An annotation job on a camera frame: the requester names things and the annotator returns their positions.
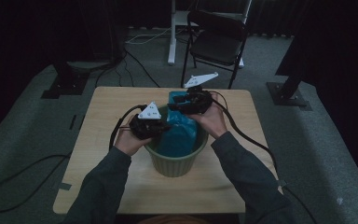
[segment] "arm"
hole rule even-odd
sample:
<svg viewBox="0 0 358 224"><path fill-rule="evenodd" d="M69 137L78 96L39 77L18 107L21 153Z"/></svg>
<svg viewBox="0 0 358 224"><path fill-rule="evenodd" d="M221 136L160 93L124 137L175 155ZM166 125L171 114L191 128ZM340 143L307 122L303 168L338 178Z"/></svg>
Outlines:
<svg viewBox="0 0 358 224"><path fill-rule="evenodd" d="M227 131L222 108L213 103L196 120L214 139L212 148L223 171L246 202L246 223L294 223L292 205L280 194L271 171Z"/></svg>
<svg viewBox="0 0 358 224"><path fill-rule="evenodd" d="M137 139L128 123L118 133L109 153L84 178L63 223L114 223L127 182L131 156L151 140Z"/></svg>

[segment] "table top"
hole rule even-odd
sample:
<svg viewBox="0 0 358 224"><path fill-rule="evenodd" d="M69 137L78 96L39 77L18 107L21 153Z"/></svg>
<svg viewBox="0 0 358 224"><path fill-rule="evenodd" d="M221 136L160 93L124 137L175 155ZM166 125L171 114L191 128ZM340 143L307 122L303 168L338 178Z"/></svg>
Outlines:
<svg viewBox="0 0 358 224"><path fill-rule="evenodd" d="M95 90L62 183L69 189L59 189L53 210L66 214L80 190L86 174L108 152L110 135L117 121L133 106L158 106L168 103L170 91L186 89L99 87ZM237 126L255 141L267 146L250 92L218 91L227 100L228 110ZM252 151L277 177L269 154L240 137L226 119L227 128L248 150ZM194 161L191 170L180 177L158 173L145 148L132 156L129 178L118 212L120 214L202 214L244 213L245 202L226 178L215 156L210 136L208 143Z"/></svg>

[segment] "black stand base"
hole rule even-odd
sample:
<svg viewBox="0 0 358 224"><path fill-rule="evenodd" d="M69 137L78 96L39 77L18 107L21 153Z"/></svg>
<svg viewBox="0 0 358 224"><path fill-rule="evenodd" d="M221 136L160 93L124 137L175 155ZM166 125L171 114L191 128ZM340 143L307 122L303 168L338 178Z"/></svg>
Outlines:
<svg viewBox="0 0 358 224"><path fill-rule="evenodd" d="M281 94L283 83L267 82L269 93L275 105L299 106L301 110L312 111L310 102L303 99L299 90L296 90L291 98L284 98Z"/></svg>
<svg viewBox="0 0 358 224"><path fill-rule="evenodd" d="M71 84L62 85L57 76L48 91L44 91L42 99L58 99L61 95L81 95L86 86L90 73L75 73L75 79Z"/></svg>

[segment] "gray sweater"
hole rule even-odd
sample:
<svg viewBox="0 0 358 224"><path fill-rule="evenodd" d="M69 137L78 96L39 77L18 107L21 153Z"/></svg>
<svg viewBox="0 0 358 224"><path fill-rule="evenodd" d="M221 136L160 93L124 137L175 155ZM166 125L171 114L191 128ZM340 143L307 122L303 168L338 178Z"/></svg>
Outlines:
<svg viewBox="0 0 358 224"><path fill-rule="evenodd" d="M246 202L245 223L294 223L292 205L271 171L227 132L212 143L223 171ZM113 147L84 178L63 223L115 222L131 157Z"/></svg>

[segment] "green pot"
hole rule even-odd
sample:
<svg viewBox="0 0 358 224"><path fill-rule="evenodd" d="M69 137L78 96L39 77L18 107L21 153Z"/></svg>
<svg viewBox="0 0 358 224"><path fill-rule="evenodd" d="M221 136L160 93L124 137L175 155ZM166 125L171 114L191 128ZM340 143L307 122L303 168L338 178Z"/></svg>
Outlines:
<svg viewBox="0 0 358 224"><path fill-rule="evenodd" d="M168 107L162 106L158 111L161 114L161 119L166 120ZM197 124L196 142L192 152L184 157L166 157L158 154L156 149L158 148L160 138L153 139L152 142L145 145L145 148L149 152L153 165L159 173L168 177L178 177L190 171L197 155L204 149L208 136L209 134Z"/></svg>

